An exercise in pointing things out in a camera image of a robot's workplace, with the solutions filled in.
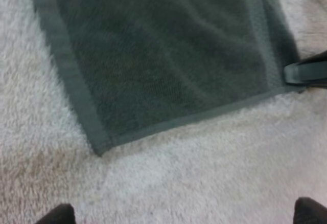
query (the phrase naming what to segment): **white carpet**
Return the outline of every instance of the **white carpet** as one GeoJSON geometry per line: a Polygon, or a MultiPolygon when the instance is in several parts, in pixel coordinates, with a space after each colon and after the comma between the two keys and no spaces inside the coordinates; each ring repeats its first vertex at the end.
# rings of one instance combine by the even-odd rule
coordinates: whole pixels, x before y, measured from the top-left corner
{"type": "MultiPolygon", "coordinates": [[[[303,56],[327,49],[327,0],[283,0],[303,56]]],[[[0,223],[71,203],[78,223],[292,223],[327,205],[327,91],[139,140],[96,157],[51,65],[31,0],[0,0],[0,223]]]]}

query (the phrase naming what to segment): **gray mat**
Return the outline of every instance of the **gray mat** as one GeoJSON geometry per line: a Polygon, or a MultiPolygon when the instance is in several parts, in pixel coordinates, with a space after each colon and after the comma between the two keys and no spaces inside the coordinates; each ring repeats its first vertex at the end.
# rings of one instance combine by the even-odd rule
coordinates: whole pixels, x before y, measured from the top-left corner
{"type": "Polygon", "coordinates": [[[294,90],[278,0],[34,0],[97,154],[294,90]]]}

